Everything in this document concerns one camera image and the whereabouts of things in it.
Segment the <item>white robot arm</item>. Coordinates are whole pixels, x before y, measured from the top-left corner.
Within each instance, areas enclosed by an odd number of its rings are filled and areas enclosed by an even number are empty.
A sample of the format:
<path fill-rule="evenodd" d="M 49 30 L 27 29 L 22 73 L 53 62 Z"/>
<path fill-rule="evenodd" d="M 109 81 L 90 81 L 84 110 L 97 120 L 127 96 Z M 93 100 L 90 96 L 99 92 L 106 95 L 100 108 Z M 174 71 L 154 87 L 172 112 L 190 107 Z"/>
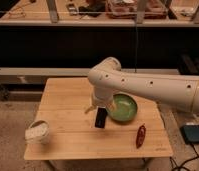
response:
<path fill-rule="evenodd" d="M 111 107 L 120 91 L 199 115 L 199 76 L 123 72 L 119 60 L 108 57 L 89 70 L 87 79 L 93 106 Z"/>

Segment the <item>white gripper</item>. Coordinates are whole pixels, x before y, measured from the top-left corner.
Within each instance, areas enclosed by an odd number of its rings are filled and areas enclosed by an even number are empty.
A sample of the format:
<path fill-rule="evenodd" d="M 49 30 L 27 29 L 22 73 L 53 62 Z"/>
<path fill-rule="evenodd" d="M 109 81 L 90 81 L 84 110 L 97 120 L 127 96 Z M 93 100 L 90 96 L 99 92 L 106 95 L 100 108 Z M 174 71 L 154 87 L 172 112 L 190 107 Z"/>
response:
<path fill-rule="evenodd" d="M 92 93 L 92 105 L 85 110 L 85 114 L 89 113 L 92 110 L 95 110 L 96 107 L 107 108 L 109 113 L 112 113 L 116 110 L 116 104 L 114 102 L 114 91 L 107 88 L 95 87 Z"/>

